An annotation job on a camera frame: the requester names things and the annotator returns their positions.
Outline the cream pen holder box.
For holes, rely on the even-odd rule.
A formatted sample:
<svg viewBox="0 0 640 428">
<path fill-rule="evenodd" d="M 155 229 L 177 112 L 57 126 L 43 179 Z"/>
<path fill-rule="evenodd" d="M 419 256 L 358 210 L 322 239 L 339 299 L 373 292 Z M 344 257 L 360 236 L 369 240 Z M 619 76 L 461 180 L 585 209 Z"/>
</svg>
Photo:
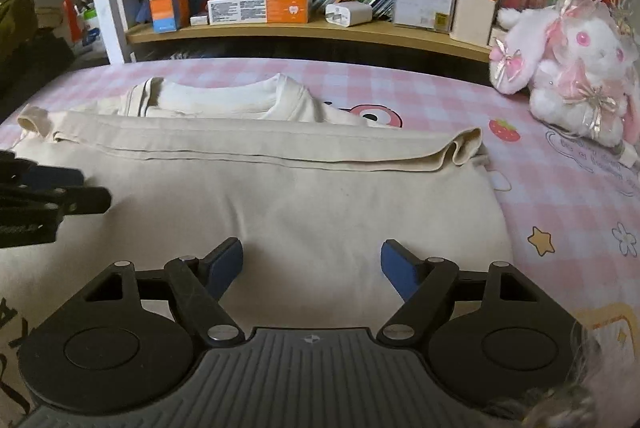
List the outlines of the cream pen holder box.
<svg viewBox="0 0 640 428">
<path fill-rule="evenodd" d="M 456 0 L 450 38 L 466 44 L 487 46 L 495 12 L 494 0 Z"/>
</svg>

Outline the pink checkered tablecloth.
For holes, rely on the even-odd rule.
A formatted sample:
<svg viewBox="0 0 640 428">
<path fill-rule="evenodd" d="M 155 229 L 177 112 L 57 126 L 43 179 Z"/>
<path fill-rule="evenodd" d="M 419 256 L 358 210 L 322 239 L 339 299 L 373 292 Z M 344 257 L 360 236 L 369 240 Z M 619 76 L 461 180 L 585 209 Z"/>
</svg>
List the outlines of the pink checkered tablecloth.
<svg viewBox="0 0 640 428">
<path fill-rule="evenodd" d="M 623 356 L 639 355 L 639 179 L 590 142 L 530 116 L 526 102 L 462 76 L 269 58 L 166 60 L 78 70 L 35 97 L 67 110 L 151 77 L 189 87 L 244 86 L 282 74 L 319 100 L 407 130 L 479 126 L 518 267 Z"/>
</svg>

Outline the cream white t-shirt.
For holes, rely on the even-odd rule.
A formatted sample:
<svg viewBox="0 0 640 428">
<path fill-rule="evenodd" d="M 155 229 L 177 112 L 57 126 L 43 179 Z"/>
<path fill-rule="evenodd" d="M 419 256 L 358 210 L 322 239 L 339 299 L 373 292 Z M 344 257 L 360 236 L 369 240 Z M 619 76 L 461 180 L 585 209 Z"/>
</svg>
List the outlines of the cream white t-shirt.
<svg viewBox="0 0 640 428">
<path fill-rule="evenodd" d="M 384 127 L 277 75 L 200 89 L 157 78 L 76 110 L 22 110 L 15 153 L 79 169 L 105 214 L 68 217 L 47 245 L 1 254 L 1 418 L 29 409 L 23 337 L 109 264 L 157 269 L 229 237 L 244 268 L 224 295 L 241 326 L 380 327 L 399 299 L 380 249 L 465 270 L 510 260 L 480 129 Z"/>
</svg>

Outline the wooden shelf board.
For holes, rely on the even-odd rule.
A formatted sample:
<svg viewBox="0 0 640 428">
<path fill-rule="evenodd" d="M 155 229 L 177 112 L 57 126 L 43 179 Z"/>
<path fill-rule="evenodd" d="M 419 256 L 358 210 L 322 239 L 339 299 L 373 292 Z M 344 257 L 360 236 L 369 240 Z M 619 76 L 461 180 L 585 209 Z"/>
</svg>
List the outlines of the wooden shelf board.
<svg viewBox="0 0 640 428">
<path fill-rule="evenodd" d="M 229 37 L 286 37 L 305 39 L 329 39 L 400 47 L 438 54 L 446 54 L 465 60 L 488 62 L 489 48 L 467 44 L 450 38 L 447 34 L 420 28 L 393 25 L 374 21 L 355 27 L 341 27 L 323 20 L 307 24 L 223 24 L 189 26 L 176 32 L 154 32 L 150 24 L 137 25 L 126 32 L 128 44 Z"/>
</svg>

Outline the white green lidded jar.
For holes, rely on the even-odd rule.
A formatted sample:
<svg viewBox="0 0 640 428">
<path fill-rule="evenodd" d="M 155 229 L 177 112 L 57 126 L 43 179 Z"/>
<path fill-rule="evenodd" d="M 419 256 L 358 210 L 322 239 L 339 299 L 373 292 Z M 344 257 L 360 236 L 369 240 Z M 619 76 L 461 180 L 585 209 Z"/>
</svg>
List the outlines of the white green lidded jar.
<svg viewBox="0 0 640 428">
<path fill-rule="evenodd" d="M 82 21 L 86 31 L 84 44 L 90 46 L 94 52 L 103 53 L 105 46 L 96 9 L 92 8 L 82 12 Z"/>
</svg>

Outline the clear cd case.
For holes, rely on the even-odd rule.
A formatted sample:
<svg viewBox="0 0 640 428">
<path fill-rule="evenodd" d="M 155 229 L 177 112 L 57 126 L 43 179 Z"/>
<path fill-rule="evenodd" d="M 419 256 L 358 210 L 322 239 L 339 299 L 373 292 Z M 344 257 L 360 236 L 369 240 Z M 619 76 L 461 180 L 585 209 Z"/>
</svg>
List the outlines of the clear cd case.
<svg viewBox="0 0 640 428">
<path fill-rule="evenodd" d="M 449 32 L 454 16 L 454 0 L 394 0 L 393 23 Z"/>
</svg>

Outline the olive brown garment pile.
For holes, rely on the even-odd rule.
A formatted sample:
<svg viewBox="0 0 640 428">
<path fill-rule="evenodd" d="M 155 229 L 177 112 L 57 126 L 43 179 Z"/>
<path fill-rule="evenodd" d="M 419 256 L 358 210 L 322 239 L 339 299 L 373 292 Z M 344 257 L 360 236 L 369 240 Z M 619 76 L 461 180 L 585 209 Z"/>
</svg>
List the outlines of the olive brown garment pile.
<svg viewBox="0 0 640 428">
<path fill-rule="evenodd" d="M 30 80 L 50 80 L 73 63 L 72 49 L 40 27 L 34 0 L 1 3 L 1 91 Z"/>
</svg>

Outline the small white tag box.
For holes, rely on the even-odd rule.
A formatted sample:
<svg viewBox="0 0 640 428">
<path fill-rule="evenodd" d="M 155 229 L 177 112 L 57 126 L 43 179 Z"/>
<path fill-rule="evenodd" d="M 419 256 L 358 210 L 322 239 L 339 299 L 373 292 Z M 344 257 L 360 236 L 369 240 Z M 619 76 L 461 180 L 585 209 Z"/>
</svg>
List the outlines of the small white tag box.
<svg viewBox="0 0 640 428">
<path fill-rule="evenodd" d="M 207 14 L 195 14 L 190 17 L 191 26 L 206 26 L 208 24 Z"/>
</svg>

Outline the flat white orange box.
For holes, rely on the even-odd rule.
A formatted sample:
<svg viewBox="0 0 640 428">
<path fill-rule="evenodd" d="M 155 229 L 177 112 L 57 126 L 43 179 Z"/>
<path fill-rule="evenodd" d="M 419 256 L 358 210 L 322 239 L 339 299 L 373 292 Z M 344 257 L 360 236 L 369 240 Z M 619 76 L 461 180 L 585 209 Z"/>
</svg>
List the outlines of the flat white orange box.
<svg viewBox="0 0 640 428">
<path fill-rule="evenodd" d="M 306 24 L 311 6 L 312 0 L 208 0 L 208 24 Z"/>
</svg>

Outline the white charger plug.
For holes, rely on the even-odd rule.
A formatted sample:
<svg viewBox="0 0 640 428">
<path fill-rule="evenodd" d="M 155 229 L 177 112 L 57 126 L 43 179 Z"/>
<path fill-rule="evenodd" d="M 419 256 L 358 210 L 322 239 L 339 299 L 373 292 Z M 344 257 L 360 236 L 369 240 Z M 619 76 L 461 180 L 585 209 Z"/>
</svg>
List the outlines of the white charger plug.
<svg viewBox="0 0 640 428">
<path fill-rule="evenodd" d="M 329 24 L 341 27 L 354 27 L 373 20 L 372 8 L 359 1 L 330 3 L 324 10 L 324 16 Z"/>
</svg>

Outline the pink white plush bunny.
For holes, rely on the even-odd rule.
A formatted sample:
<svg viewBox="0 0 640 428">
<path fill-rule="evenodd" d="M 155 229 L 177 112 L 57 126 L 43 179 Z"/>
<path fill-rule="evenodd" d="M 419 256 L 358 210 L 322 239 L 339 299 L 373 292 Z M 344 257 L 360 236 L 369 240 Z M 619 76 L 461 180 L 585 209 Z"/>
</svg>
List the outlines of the pink white plush bunny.
<svg viewBox="0 0 640 428">
<path fill-rule="evenodd" d="M 606 148 L 639 141 L 639 49 L 634 31 L 602 0 L 502 8 L 506 34 L 489 53 L 492 86 L 529 91 L 532 115 Z"/>
</svg>

